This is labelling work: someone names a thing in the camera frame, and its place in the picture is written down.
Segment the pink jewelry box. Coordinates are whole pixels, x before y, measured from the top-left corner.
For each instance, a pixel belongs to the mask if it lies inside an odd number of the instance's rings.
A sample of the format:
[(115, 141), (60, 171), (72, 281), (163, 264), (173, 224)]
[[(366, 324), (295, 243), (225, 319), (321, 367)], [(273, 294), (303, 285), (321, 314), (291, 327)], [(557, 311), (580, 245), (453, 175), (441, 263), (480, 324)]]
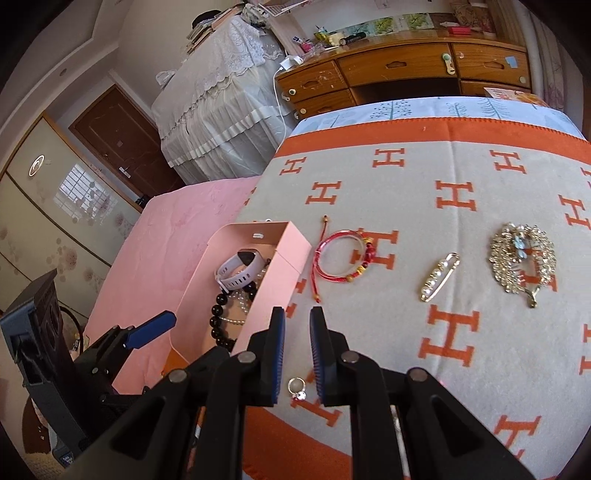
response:
[(245, 350), (250, 336), (267, 328), (273, 308), (288, 309), (310, 253), (291, 222), (221, 227), (180, 300), (164, 371), (187, 366), (213, 346)]

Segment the gold pearl pin brooch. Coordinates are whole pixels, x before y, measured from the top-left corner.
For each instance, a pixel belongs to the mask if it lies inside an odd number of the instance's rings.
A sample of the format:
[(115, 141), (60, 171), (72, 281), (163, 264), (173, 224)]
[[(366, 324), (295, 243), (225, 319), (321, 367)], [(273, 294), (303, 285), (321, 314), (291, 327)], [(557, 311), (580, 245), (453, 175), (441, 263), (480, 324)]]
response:
[(431, 302), (449, 281), (460, 263), (461, 257), (456, 252), (450, 252), (440, 259), (426, 277), (419, 291), (419, 299), (424, 303)]

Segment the gold wreath brooch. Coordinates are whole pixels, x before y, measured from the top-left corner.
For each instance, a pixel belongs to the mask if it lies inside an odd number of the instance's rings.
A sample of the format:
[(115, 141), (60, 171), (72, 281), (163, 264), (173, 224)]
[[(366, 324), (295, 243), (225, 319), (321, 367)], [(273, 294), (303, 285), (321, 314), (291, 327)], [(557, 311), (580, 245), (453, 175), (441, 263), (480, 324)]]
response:
[(537, 225), (506, 223), (491, 238), (489, 264), (494, 280), (513, 295), (523, 295), (530, 308), (552, 283), (557, 269), (554, 243)]

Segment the pink bed sheet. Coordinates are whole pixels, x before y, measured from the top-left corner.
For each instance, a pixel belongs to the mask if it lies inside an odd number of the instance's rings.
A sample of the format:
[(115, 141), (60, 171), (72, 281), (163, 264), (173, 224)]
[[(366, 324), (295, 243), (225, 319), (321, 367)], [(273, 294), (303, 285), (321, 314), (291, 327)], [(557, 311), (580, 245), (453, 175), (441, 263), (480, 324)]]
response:
[(89, 341), (176, 311), (208, 240), (235, 222), (257, 182), (217, 180), (150, 199), (103, 282), (85, 328)]

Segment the white smart watch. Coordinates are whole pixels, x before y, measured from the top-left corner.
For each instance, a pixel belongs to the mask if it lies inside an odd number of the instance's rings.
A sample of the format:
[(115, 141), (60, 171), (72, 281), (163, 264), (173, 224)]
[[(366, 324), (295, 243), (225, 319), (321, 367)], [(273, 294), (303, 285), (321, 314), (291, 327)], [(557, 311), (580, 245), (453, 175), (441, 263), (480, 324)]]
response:
[(266, 258), (256, 249), (242, 249), (222, 263), (214, 273), (215, 282), (224, 292), (248, 286), (266, 267)]

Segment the sliding wardrobe door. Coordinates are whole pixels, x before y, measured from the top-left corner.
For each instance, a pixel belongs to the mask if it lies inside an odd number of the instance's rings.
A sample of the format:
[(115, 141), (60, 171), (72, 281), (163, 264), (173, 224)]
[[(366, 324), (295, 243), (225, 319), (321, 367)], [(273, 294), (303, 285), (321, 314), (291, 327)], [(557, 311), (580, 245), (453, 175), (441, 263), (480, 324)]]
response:
[(59, 302), (87, 320), (138, 218), (39, 118), (1, 175), (1, 307), (54, 271)]

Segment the orange H pattern blanket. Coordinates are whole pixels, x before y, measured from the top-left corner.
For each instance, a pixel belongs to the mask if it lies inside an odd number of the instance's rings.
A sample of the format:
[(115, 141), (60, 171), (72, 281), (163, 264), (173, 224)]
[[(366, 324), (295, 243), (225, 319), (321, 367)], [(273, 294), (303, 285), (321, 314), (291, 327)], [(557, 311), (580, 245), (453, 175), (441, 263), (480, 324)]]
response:
[(283, 374), (311, 372), (322, 306), (355, 350), (421, 367), (531, 472), (554, 479), (590, 425), (590, 144), (479, 118), (304, 122), (239, 221), (207, 249), (266, 249), (263, 222), (307, 249), (287, 299)]

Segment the brown wooden door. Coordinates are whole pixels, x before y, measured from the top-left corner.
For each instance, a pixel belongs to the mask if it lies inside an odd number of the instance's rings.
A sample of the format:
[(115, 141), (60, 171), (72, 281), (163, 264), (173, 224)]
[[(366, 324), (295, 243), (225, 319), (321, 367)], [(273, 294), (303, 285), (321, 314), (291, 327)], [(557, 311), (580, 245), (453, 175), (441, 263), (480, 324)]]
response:
[(94, 100), (69, 130), (139, 197), (185, 186), (168, 166), (154, 125), (116, 85)]

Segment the white lace covered furniture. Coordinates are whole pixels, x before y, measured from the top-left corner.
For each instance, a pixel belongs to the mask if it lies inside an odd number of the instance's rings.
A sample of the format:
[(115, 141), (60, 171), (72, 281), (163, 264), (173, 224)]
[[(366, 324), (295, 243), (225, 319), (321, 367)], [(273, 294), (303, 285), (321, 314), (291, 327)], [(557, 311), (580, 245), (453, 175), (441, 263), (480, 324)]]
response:
[(296, 125), (276, 84), (283, 58), (273, 35), (235, 16), (168, 81), (151, 112), (185, 184), (263, 173)]

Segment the light blue tree-print sheet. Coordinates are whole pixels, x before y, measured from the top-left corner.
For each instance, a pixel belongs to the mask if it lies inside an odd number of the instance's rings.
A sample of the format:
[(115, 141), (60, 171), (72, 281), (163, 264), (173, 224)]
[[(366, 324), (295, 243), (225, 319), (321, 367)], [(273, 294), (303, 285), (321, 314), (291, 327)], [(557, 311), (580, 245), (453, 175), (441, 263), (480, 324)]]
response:
[(298, 122), (291, 135), (362, 123), (420, 118), (472, 118), (513, 121), (584, 139), (564, 113), (545, 106), (489, 97), (428, 97), (390, 100), (318, 114)]

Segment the wooden desk with drawers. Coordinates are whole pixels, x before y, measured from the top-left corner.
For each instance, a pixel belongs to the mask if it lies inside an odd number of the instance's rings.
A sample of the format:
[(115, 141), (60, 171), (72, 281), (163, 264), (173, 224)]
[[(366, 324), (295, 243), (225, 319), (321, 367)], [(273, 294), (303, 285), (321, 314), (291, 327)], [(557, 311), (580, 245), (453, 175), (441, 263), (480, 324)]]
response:
[(370, 37), (276, 77), (295, 117), (388, 100), (483, 96), (488, 87), (531, 92), (526, 48), (445, 30)]

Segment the black flashlight on desk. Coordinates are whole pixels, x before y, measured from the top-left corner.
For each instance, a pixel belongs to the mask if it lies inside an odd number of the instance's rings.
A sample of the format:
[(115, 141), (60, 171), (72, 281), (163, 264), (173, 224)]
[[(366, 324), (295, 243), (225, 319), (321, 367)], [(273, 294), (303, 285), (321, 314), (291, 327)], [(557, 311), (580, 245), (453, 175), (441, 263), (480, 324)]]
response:
[(355, 42), (358, 42), (360, 40), (366, 39), (367, 38), (367, 33), (366, 32), (358, 32), (346, 37), (342, 37), (339, 40), (339, 45), (341, 46), (346, 46)]

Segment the floral curtain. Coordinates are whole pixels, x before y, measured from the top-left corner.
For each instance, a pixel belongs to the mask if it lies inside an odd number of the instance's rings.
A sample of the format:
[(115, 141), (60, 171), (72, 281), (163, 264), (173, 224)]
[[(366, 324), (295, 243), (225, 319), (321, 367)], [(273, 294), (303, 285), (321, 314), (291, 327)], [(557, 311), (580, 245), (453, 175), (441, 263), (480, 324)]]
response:
[(554, 33), (521, 1), (509, 1), (512, 42), (526, 48), (531, 91), (551, 108), (565, 106), (565, 85), (562, 59)]

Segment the red box on desk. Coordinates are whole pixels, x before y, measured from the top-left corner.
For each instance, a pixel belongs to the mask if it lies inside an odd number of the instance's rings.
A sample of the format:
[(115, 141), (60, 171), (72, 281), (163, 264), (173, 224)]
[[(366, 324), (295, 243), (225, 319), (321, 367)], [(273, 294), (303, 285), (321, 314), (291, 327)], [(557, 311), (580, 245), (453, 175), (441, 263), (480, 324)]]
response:
[(447, 30), (453, 36), (470, 36), (472, 34), (472, 29), (467, 26), (451, 26)]

